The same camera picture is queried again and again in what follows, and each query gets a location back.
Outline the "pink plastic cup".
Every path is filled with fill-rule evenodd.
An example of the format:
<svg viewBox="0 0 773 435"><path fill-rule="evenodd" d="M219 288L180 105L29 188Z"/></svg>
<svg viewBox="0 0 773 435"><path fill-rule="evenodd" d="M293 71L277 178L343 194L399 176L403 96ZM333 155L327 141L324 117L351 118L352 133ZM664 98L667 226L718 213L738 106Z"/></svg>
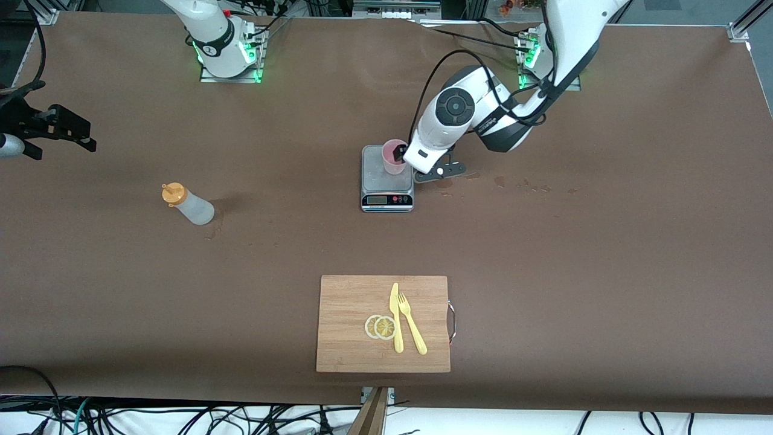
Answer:
<svg viewBox="0 0 773 435"><path fill-rule="evenodd" d="M383 157L383 166L387 173L391 175L398 175L404 171L406 162L403 164L395 164L394 162L394 148L398 144L406 144L402 140L388 140L381 146L381 154Z"/></svg>

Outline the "clear squeeze bottle orange cap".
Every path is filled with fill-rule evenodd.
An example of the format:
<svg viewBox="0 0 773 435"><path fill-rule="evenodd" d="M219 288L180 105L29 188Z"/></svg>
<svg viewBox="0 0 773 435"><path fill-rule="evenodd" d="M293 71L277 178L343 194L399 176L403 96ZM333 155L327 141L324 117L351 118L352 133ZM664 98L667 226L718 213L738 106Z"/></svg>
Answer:
<svg viewBox="0 0 773 435"><path fill-rule="evenodd" d="M162 185L162 198L169 207L179 210L193 225L207 225L216 214L215 207L179 182Z"/></svg>

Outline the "silver digital kitchen scale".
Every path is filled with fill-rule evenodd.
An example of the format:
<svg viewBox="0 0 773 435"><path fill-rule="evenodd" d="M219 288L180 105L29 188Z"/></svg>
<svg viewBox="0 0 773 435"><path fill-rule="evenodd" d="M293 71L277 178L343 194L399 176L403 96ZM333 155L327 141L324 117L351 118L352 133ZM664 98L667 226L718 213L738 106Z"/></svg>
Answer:
<svg viewBox="0 0 773 435"><path fill-rule="evenodd" d="M414 209L414 179L410 168L391 174L384 168L382 147L369 145L361 153L360 207L367 213L406 213Z"/></svg>

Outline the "white power strip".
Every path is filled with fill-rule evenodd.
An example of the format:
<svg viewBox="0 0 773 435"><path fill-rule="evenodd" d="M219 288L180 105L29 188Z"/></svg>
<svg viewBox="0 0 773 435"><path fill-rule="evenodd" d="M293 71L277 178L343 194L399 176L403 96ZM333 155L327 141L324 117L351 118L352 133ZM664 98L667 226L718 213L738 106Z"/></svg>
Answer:
<svg viewBox="0 0 773 435"><path fill-rule="evenodd" d="M423 19L442 18L441 0L353 0L351 16L368 19Z"/></svg>

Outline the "yellow plastic knife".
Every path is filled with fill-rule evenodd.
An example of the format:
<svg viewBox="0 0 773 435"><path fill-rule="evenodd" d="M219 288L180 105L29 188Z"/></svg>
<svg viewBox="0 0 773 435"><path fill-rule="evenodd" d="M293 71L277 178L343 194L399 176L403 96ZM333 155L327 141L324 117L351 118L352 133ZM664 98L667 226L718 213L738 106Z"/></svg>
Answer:
<svg viewBox="0 0 773 435"><path fill-rule="evenodd" d="M402 337L402 330L400 327L400 311L399 311L399 284L394 283L390 291L389 308L394 317L394 350L397 353L404 351L404 343Z"/></svg>

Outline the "yellow plastic fork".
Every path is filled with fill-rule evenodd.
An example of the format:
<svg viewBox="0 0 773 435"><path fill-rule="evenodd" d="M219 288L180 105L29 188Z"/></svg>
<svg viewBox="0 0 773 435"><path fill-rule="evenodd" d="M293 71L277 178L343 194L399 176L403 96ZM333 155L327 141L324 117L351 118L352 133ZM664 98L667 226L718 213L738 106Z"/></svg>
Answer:
<svg viewBox="0 0 773 435"><path fill-rule="evenodd" d="M408 320L409 330L411 331L411 335L413 338L414 345L417 349L417 352L420 355L427 355L427 352L428 352L427 344L425 343L425 340L423 339L422 334L420 333L412 317L411 306L409 305L408 298L406 298L402 292L399 292L397 300L398 300L398 307L400 309L400 313L403 314L406 320Z"/></svg>

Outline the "wooden cutting board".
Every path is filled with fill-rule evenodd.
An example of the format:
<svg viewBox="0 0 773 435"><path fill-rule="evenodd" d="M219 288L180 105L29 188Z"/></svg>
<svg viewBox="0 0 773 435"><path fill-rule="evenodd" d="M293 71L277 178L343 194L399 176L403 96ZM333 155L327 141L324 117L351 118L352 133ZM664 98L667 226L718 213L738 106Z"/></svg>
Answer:
<svg viewBox="0 0 773 435"><path fill-rule="evenodd" d="M371 315L393 317L394 283L408 298L412 317L427 344L427 355L414 345L408 320L400 313L404 351L393 340L365 333ZM451 369L447 329L448 280L421 275L324 275L318 306L316 369L321 373L448 373Z"/></svg>

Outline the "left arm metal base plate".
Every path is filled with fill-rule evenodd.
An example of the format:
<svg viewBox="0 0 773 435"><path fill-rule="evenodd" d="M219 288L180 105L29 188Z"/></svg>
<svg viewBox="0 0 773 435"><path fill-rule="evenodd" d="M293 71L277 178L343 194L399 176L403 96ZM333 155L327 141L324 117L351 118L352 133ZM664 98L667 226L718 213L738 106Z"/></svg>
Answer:
<svg viewBox="0 0 773 435"><path fill-rule="evenodd" d="M568 91L580 91L580 75L587 66L583 60L595 50L595 40L584 32L555 41L549 36L547 25L528 28L514 38L518 52L521 88L547 78L553 86L566 85Z"/></svg>

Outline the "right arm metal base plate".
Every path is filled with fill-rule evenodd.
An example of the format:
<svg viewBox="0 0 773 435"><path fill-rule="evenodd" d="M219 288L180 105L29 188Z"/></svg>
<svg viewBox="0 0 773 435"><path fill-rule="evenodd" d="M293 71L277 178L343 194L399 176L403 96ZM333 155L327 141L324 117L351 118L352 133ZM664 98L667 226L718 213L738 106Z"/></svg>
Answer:
<svg viewBox="0 0 773 435"><path fill-rule="evenodd" d="M261 83L265 72L265 61L268 51L269 32L249 39L247 42L239 42L241 63L245 69L232 77L218 77L204 65L201 55L197 55L200 72L199 80L202 83Z"/></svg>

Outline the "wooden post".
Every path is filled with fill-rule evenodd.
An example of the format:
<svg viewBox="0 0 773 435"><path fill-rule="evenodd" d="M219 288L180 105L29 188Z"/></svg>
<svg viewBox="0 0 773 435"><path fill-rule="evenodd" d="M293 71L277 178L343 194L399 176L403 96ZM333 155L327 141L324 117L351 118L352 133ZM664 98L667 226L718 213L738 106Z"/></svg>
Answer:
<svg viewBox="0 0 773 435"><path fill-rule="evenodd" d="M389 387L373 387L346 435L383 435L387 410L393 394Z"/></svg>

